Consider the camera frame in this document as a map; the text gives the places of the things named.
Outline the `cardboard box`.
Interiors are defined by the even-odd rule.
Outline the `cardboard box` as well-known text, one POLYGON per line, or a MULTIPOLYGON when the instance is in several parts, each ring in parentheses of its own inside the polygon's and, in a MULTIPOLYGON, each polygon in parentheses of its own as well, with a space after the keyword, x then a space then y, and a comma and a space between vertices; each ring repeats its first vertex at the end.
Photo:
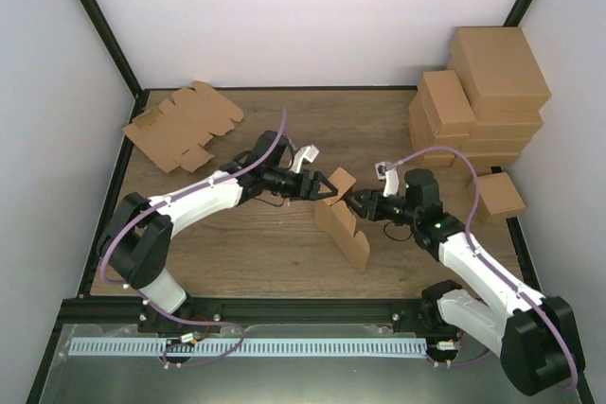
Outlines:
POLYGON ((357 272, 364 272, 370 256, 370 246, 364 232, 356 226, 356 217, 345 201, 345 194, 356 179, 344 168, 338 167, 329 176, 338 192, 314 204, 314 221, 329 235, 347 261, 357 272))

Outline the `stack of cardboard blanks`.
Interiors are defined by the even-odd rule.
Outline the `stack of cardboard blanks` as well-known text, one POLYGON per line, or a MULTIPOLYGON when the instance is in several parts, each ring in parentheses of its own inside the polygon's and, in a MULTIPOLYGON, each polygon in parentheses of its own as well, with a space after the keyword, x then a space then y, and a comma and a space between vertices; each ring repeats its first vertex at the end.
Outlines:
POLYGON ((213 158, 205 145, 243 118, 238 105, 196 80, 136 116, 123 132, 162 171, 194 172, 213 158))

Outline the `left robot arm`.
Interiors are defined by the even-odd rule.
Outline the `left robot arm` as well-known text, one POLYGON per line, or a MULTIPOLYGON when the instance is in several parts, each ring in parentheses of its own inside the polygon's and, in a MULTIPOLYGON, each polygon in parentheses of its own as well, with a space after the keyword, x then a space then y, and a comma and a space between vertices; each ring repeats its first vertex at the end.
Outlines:
POLYGON ((263 192, 312 202, 337 195, 322 172, 303 167, 318 152, 316 146, 294 149, 284 135, 266 131, 250 150, 196 184, 150 198, 127 195, 98 241, 100 267, 112 268, 153 308, 153 315, 143 317, 149 330, 186 330, 194 310, 190 295, 166 267, 171 240, 190 225, 263 192))

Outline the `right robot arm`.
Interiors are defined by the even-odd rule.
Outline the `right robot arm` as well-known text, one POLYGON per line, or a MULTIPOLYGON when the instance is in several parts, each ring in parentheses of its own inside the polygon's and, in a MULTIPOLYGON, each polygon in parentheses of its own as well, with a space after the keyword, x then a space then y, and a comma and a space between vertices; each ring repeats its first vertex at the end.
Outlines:
POLYGON ((576 388, 585 361, 572 307, 529 287, 494 259, 444 210, 432 171, 408 171, 403 194, 395 187, 396 172, 384 170, 381 178, 383 190, 348 191, 348 207, 365 220, 408 226, 422 250, 470 286, 442 282, 426 289, 423 324, 434 331, 453 325, 471 335, 524 395, 559 384, 576 388))

